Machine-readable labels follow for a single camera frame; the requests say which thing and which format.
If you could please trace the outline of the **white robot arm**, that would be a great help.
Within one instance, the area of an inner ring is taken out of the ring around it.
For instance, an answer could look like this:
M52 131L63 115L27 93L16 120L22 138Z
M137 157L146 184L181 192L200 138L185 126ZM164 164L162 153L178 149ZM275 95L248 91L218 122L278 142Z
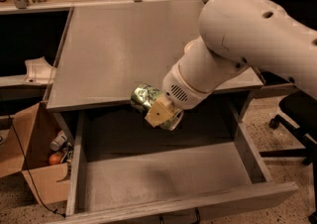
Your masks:
M254 66L317 97L317 31L269 0L209 0L199 16L199 37L162 82L163 94L148 111L154 127L174 129L183 112L215 88Z

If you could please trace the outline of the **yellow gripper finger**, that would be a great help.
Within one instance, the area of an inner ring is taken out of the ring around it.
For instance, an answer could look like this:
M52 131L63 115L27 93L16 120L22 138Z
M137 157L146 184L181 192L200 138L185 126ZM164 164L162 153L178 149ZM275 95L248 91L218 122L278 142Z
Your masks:
M160 95L146 115L146 121L156 127L171 119L175 113L172 101L165 95Z

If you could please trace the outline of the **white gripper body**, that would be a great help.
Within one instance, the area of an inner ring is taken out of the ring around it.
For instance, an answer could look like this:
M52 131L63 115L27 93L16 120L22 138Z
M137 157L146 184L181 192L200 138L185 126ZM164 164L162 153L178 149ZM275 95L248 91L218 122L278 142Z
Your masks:
M192 109L215 89L211 68L206 64L177 62L164 77L163 92L175 106Z

